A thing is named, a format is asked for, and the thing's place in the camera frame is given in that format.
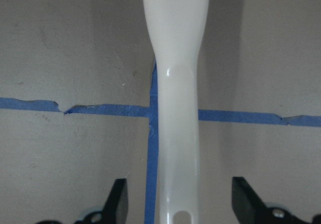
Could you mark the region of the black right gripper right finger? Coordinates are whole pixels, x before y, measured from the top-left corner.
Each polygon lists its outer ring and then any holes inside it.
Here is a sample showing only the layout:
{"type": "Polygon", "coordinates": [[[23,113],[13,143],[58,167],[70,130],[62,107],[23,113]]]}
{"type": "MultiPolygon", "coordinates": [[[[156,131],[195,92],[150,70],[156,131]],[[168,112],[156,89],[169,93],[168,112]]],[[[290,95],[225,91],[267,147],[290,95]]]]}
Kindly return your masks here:
{"type": "Polygon", "coordinates": [[[232,178],[231,203],[238,223],[268,223],[266,204],[244,177],[232,178]]]}

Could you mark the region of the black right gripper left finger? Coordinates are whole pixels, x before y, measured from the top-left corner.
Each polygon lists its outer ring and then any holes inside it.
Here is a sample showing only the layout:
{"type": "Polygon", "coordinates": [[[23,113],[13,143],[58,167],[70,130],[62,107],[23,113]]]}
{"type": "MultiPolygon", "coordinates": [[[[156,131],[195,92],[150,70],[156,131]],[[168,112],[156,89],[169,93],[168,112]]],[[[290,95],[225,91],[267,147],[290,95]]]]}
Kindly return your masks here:
{"type": "Polygon", "coordinates": [[[128,215],[127,179],[116,179],[102,210],[101,223],[123,224],[128,215]]]}

